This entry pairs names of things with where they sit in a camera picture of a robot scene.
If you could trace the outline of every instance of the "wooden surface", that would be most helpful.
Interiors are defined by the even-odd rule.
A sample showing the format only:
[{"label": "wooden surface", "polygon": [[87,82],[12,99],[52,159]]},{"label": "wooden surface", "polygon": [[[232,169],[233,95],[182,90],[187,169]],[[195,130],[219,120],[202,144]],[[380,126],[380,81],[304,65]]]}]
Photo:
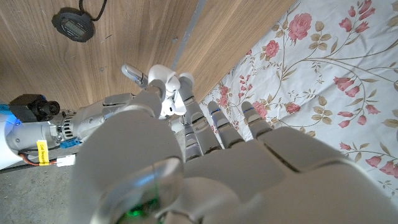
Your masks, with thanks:
[{"label": "wooden surface", "polygon": [[198,101],[225,77],[294,2],[207,0],[176,69],[193,74]]},{"label": "wooden surface", "polygon": [[[86,0],[95,17],[102,0]],[[137,93],[120,67],[147,73],[171,66],[198,0],[108,1],[86,43],[59,34],[51,23],[77,0],[3,0],[0,7],[0,99],[40,93],[62,108],[77,109],[106,96]],[[207,0],[177,64],[195,77],[201,100],[274,25],[293,0]]]}]

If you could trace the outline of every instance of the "yellow label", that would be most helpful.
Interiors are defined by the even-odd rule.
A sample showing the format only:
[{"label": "yellow label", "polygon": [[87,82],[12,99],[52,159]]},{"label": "yellow label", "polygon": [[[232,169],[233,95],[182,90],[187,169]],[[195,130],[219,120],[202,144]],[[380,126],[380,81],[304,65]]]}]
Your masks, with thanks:
[{"label": "yellow label", "polygon": [[39,152],[40,166],[50,165],[49,147],[47,146],[47,141],[46,140],[38,140],[36,143],[37,143],[37,151]]}]

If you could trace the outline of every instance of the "floral bedsheet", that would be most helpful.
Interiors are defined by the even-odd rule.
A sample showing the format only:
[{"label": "floral bedsheet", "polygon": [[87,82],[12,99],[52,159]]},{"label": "floral bedsheet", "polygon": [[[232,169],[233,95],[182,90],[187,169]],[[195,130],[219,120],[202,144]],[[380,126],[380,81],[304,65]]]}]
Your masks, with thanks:
[{"label": "floral bedsheet", "polygon": [[206,106],[216,101],[250,139],[249,101],[273,128],[354,160],[398,205],[397,45],[398,1],[299,1],[200,106],[212,124]]}]

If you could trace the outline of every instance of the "red wire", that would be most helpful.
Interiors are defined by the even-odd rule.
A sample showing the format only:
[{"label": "red wire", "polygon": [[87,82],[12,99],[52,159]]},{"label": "red wire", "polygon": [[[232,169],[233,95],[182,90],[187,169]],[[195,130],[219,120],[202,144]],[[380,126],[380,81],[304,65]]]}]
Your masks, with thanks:
[{"label": "red wire", "polygon": [[[24,153],[20,153],[19,155],[22,157],[22,159],[24,160],[24,162],[26,162],[27,164],[30,164],[30,165],[33,165],[33,166],[39,166],[39,165],[40,165],[40,163],[38,163],[38,162],[32,162],[32,161],[30,161],[30,160],[26,157],[26,154],[24,154]],[[56,164],[56,163],[57,163],[56,161],[49,162],[50,165],[54,165],[54,164]]]}]

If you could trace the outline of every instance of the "black camera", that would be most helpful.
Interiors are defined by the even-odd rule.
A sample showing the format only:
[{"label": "black camera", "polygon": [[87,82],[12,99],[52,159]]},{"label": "black camera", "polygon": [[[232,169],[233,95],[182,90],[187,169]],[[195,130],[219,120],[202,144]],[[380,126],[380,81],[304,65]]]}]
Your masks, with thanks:
[{"label": "black camera", "polygon": [[9,109],[22,123],[29,123],[50,121],[60,112],[60,105],[43,95],[23,94],[10,102]]}]

